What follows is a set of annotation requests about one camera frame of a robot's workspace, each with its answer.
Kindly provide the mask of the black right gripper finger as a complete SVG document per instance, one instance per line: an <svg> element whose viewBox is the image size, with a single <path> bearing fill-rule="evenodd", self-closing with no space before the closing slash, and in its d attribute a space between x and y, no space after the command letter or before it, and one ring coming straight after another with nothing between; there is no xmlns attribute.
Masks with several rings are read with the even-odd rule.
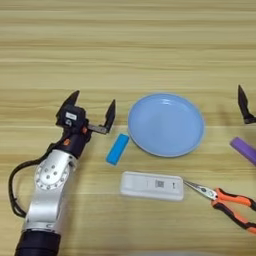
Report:
<svg viewBox="0 0 256 256"><path fill-rule="evenodd" d="M238 86L238 105L243 116L244 123L256 123L256 117L249 111L248 99L241 85Z"/></svg>

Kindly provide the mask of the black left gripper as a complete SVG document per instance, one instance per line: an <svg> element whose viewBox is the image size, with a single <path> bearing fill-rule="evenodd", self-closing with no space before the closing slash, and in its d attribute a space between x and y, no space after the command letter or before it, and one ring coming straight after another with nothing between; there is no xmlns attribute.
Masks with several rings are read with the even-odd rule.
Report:
<svg viewBox="0 0 256 256"><path fill-rule="evenodd" d="M56 116L59 116L66 105L75 105L80 91L73 92L61 105ZM105 123L103 125L88 125L88 129L106 135L110 132L116 115L116 101L113 100L105 114ZM54 149L64 151L79 158L85 148L85 145L91 139L91 131L72 133L70 129L64 128L61 139L56 143Z"/></svg>

